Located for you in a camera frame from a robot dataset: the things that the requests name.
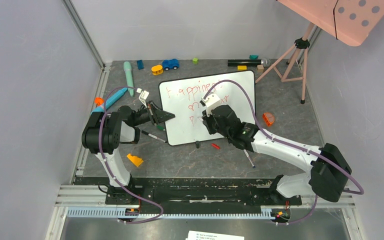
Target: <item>blue toy car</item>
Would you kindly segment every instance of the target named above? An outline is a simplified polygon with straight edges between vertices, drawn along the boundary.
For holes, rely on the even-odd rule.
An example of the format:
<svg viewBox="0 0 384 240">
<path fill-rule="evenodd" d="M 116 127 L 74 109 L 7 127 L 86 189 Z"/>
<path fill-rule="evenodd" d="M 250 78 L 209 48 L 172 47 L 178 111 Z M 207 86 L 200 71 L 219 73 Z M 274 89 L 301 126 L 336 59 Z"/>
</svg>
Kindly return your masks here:
<svg viewBox="0 0 384 240">
<path fill-rule="evenodd" d="M 170 69 L 178 69 L 179 61 L 176 58 L 173 58 L 171 60 L 164 60 L 162 61 L 162 68 L 166 71 Z"/>
</svg>

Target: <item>white wall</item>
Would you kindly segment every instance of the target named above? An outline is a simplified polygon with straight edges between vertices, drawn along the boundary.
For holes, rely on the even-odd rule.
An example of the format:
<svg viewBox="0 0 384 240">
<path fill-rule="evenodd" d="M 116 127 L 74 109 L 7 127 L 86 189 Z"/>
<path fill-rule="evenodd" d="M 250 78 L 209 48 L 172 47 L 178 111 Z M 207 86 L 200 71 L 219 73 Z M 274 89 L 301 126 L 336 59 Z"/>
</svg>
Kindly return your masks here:
<svg viewBox="0 0 384 240">
<path fill-rule="evenodd" d="M 100 69 L 60 0 L 0 0 L 0 240 L 45 237 Z"/>
<path fill-rule="evenodd" d="M 106 62 L 280 57 L 309 22 L 275 0 L 73 0 Z"/>
<path fill-rule="evenodd" d="M 384 239 L 384 18 L 359 47 L 323 32 L 308 78 L 325 141 L 339 147 L 365 189 L 354 199 L 367 239 Z"/>
</svg>

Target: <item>purple cable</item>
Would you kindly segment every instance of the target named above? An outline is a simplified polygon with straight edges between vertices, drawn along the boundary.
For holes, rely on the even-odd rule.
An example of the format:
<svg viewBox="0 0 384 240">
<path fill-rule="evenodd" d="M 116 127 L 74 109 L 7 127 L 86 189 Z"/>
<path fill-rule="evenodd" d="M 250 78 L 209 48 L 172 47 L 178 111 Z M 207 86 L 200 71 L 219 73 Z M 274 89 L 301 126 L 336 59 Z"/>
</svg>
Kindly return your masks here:
<svg viewBox="0 0 384 240">
<path fill-rule="evenodd" d="M 103 159 L 106 159 L 106 157 L 105 157 L 105 155 L 104 155 L 104 151 L 103 151 L 103 149 L 102 149 L 102 130 L 103 130 L 103 128 L 104 128 L 105 117 L 108 115 L 108 111 L 107 111 L 107 109 L 105 108 L 105 105 L 106 105 L 106 103 L 107 103 L 107 99 L 110 97 L 110 95 L 111 95 L 113 92 L 115 92 L 115 91 L 117 91 L 117 90 L 120 90 L 120 89 L 122 89 L 122 88 L 128 88 L 128 89 L 137 90 L 137 88 L 135 88 L 135 87 L 131 87 L 131 86 L 121 86 L 121 87 L 117 87 L 117 88 L 113 89 L 111 92 L 109 92 L 109 94 L 106 96 L 106 98 L 105 98 L 104 101 L 103 101 L 103 111 L 104 111 L 104 113 L 103 113 L 103 117 L 102 117 L 102 119 L 101 119 L 101 121 L 100 121 L 100 126 L 99 126 L 99 140 L 98 140 L 99 152 L 100 152 L 100 154 L 102 155 L 102 158 L 103 158 Z M 130 190 L 128 190 L 125 186 L 123 186 L 123 184 L 122 184 L 117 178 L 115 178 L 113 172 L 112 172 L 111 169 L 110 169 L 110 166 L 108 165 L 108 162 L 107 162 L 107 161 L 104 161 L 104 162 L 105 162 L 106 169 L 108 170 L 108 173 L 109 173 L 109 175 L 111 176 L 111 178 L 114 179 L 114 181 L 115 181 L 118 185 L 120 185 L 120 187 L 121 187 L 124 191 L 126 191 L 128 194 L 132 195 L 133 197 L 135 197 L 135 198 L 137 198 L 137 199 L 140 199 L 140 200 L 142 200 L 142 201 L 144 201 L 144 202 L 147 202 L 147 203 L 150 203 L 150 204 L 152 204 L 152 205 L 157 206 L 157 207 L 161 210 L 161 211 L 159 212 L 159 214 L 156 215 L 156 216 L 153 216 L 153 217 L 148 218 L 148 219 L 145 219 L 145 220 L 126 222 L 126 224 L 143 224 L 143 223 L 147 223 L 147 222 L 154 221 L 154 220 L 156 220 L 157 218 L 159 218 L 161 215 L 163 215 L 163 213 L 164 213 L 164 209 L 163 209 L 163 207 L 162 207 L 160 204 L 158 204 L 158 203 L 156 203 L 156 202 L 154 202 L 154 201 L 148 200 L 148 199 L 146 199 L 146 198 L 143 198 L 143 197 L 141 197 L 141 196 L 139 196 L 139 195 L 136 195 L 136 194 L 134 194 L 133 192 L 131 192 Z"/>
<path fill-rule="evenodd" d="M 301 147 L 301 146 L 297 146 L 293 143 L 290 143 L 290 142 L 287 142 L 287 141 L 283 141 L 283 140 L 280 140 L 280 139 L 273 139 L 273 137 L 271 137 L 265 130 L 264 128 L 261 126 L 260 122 L 258 121 L 257 119 L 257 116 L 256 116 L 256 113 L 254 111 L 254 108 L 253 108 L 253 103 L 251 102 L 251 99 L 250 97 L 248 96 L 247 92 L 245 91 L 245 89 L 239 85 L 239 83 L 235 82 L 235 81 L 232 81 L 232 80 L 229 80 L 229 79 L 225 79 L 225 80 L 221 80 L 219 82 L 217 82 L 216 84 L 214 84 L 213 86 L 211 86 L 208 90 L 208 92 L 204 95 L 204 99 L 207 98 L 207 96 L 210 94 L 210 92 L 219 84 L 223 83 L 223 82 L 229 82 L 229 83 L 232 83 L 232 84 L 235 84 L 236 86 L 238 86 L 240 88 L 240 90 L 243 92 L 243 94 L 245 95 L 246 99 L 248 100 L 248 103 L 249 103 L 249 106 L 251 107 L 251 112 L 252 112 L 252 117 L 254 118 L 255 120 L 255 124 L 258 126 L 259 130 L 268 138 L 270 139 L 271 141 L 276 141 L 278 143 L 281 143 L 281 144 L 284 144 L 286 146 L 289 146 L 289 147 L 292 147 L 292 148 L 295 148 L 295 149 L 298 149 L 298 150 L 301 150 L 303 152 L 307 152 L 307 149 L 304 148 L 304 147 Z M 312 150 L 309 150 L 308 151 L 309 154 L 312 154 L 322 160 L 324 160 L 325 162 L 327 162 L 328 164 L 332 165 L 334 168 L 336 168 L 337 170 L 339 170 L 342 174 L 344 174 L 349 180 L 351 180 L 351 182 L 353 182 L 355 184 L 355 186 L 358 188 L 359 191 L 352 191 L 352 190 L 344 190 L 343 192 L 344 193 L 351 193 L 351 194 L 357 194 L 357 195 L 363 195 L 364 194 L 364 189 L 363 187 L 357 182 L 357 180 L 354 179 L 354 177 L 352 177 L 347 171 L 345 171 L 344 169 L 342 169 L 340 166 L 338 166 L 336 163 L 334 163 L 333 161 L 329 160 L 328 158 L 326 158 L 325 156 L 322 156 Z M 296 224 L 296 223 L 299 223 L 305 219 L 307 219 L 309 216 L 311 216 L 314 212 L 314 210 L 316 209 L 316 204 L 317 204 L 317 198 L 318 196 L 316 195 L 315 196 L 315 200 L 314 200 L 314 204 L 313 206 L 311 207 L 310 209 L 310 212 L 305 215 L 304 217 L 298 219 L 298 220 L 295 220 L 295 221 L 292 221 L 292 222 L 289 222 L 289 224 Z"/>
</svg>

